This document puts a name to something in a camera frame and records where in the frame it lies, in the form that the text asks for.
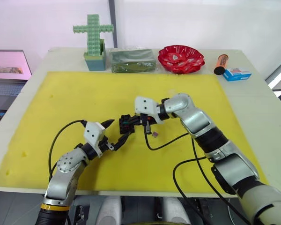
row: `laptop screen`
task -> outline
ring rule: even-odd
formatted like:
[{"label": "laptop screen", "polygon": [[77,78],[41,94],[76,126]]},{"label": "laptop screen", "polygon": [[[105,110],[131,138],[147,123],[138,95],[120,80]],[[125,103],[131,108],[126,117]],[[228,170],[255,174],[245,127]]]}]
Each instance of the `laptop screen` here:
[{"label": "laptop screen", "polygon": [[31,77],[22,50],[0,50],[0,81],[27,81]]}]

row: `green package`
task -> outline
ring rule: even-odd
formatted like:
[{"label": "green package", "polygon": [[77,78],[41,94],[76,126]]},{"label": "green package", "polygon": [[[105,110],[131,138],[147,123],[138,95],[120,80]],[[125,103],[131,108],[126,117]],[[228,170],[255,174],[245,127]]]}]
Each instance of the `green package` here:
[{"label": "green package", "polygon": [[111,52],[113,73],[150,72],[156,68],[156,60],[151,49]]}]

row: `laptop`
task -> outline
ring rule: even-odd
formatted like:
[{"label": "laptop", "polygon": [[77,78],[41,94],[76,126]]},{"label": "laptop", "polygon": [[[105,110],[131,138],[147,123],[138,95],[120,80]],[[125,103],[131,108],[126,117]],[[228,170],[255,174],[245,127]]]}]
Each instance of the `laptop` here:
[{"label": "laptop", "polygon": [[0,50],[0,109],[10,107],[30,77],[23,50]]}]

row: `green building blocks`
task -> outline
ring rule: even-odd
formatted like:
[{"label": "green building blocks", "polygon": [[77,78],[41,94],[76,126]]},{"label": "green building blocks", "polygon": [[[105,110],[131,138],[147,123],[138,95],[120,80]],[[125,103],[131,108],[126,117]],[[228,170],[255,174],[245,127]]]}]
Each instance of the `green building blocks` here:
[{"label": "green building blocks", "polygon": [[105,70],[105,43],[100,39],[100,32],[113,32],[113,25],[100,25],[99,15],[88,15],[88,24],[73,26],[73,32],[88,34],[88,51],[84,53],[84,59],[89,70]]}]

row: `blue and white box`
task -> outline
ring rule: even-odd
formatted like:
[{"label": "blue and white box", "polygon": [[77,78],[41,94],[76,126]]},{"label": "blue and white box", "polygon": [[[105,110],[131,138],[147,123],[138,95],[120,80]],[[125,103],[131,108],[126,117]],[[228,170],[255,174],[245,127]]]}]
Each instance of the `blue and white box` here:
[{"label": "blue and white box", "polygon": [[246,80],[251,76],[251,72],[246,68],[228,68],[223,76],[227,81]]}]

